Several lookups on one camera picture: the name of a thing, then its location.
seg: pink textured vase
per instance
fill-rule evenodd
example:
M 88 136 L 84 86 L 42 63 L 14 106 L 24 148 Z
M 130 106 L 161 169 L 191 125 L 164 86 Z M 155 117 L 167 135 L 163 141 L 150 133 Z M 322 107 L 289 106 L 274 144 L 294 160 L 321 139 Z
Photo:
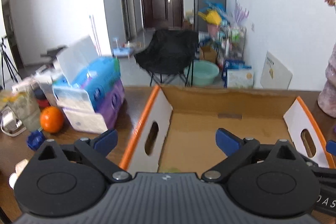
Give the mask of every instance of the pink textured vase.
M 317 103 L 325 114 L 336 118 L 336 44 L 325 70 L 327 82 L 319 95 Z

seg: wooden table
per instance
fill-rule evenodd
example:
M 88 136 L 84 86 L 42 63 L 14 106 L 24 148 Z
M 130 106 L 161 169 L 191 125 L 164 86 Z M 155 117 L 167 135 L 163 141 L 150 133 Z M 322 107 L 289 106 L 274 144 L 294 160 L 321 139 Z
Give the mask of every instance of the wooden table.
M 118 131 L 118 145 L 107 157 L 116 164 L 121 160 L 130 133 L 142 113 L 151 93 L 151 88 L 126 87 L 125 93 L 126 100 L 119 112 L 115 125 L 115 128 Z M 318 107 L 316 100 L 319 92 L 279 91 L 277 93 L 301 96 L 315 117 L 326 140 L 336 140 L 336 134 L 333 131 L 336 119 L 327 116 Z M 10 174 L 15 171 L 15 164 L 23 159 L 30 159 L 34 154 L 34 152 L 26 145 L 26 138 L 28 135 L 29 132 L 24 132 L 17 137 L 9 137 L 5 134 L 0 134 L 0 206 L 12 221 L 21 215 L 21 211 L 17 206 L 13 190 L 8 184 L 8 178 Z M 70 144 L 81 137 L 93 139 L 96 137 L 96 134 L 77 132 L 69 126 L 56 135 L 51 136 L 46 134 L 46 138 L 53 138 L 59 144 Z

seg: camping chair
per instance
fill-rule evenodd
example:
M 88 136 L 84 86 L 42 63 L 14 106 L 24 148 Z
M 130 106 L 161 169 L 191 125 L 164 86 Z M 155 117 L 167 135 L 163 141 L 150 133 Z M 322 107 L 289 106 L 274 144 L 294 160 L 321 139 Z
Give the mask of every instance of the camping chair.
M 176 77 L 182 79 L 187 86 L 198 43 L 197 32 L 157 30 L 148 47 L 134 57 L 138 65 L 150 75 L 150 86 L 153 81 L 157 84 L 170 84 Z

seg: orange fruit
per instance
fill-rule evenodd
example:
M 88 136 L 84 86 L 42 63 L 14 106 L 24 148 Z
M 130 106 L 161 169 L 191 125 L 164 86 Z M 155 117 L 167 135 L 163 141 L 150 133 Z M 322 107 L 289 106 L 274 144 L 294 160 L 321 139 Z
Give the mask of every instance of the orange fruit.
M 64 116 L 58 107 L 48 106 L 42 110 L 40 122 L 43 130 L 53 134 L 62 129 Z

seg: black tripod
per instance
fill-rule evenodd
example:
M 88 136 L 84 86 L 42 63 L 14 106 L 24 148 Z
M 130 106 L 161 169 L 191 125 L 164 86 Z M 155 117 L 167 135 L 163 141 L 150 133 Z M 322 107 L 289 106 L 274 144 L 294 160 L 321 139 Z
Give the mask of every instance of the black tripod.
M 6 45 L 4 44 L 4 40 L 7 39 L 7 36 L 1 38 L 1 45 L 0 45 L 0 53 L 1 53 L 1 69 L 2 69 L 2 83 L 3 83 L 3 88 L 5 89 L 5 76 L 3 73 L 3 60 L 5 60 L 10 78 L 12 81 L 18 83 L 18 80 L 16 78 L 16 75 L 19 74 L 15 66 L 13 65 L 12 61 L 9 59 L 5 49 Z

